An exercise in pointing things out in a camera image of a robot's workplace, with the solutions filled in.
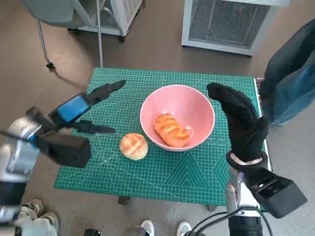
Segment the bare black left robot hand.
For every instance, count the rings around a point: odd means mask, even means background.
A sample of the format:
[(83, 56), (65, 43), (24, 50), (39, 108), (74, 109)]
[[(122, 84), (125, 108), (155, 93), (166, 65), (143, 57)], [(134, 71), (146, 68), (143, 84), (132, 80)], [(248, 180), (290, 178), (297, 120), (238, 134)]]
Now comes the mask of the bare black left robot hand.
[(80, 93), (53, 110), (49, 117), (56, 124), (58, 129), (73, 128), (86, 134), (107, 134), (115, 133), (115, 129), (94, 125), (90, 120), (76, 121), (97, 103), (107, 99), (111, 93), (121, 89), (126, 84), (126, 80), (121, 80), (112, 84), (104, 84), (95, 88), (91, 93)]

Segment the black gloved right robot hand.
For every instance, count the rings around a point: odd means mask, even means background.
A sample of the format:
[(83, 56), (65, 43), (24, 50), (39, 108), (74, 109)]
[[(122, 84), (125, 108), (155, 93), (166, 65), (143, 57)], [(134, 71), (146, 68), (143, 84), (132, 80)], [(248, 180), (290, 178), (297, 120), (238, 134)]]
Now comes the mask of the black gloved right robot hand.
[(218, 83), (208, 84), (207, 90), (226, 115), (232, 153), (245, 163), (262, 158), (268, 120), (257, 115), (251, 100), (240, 91)]

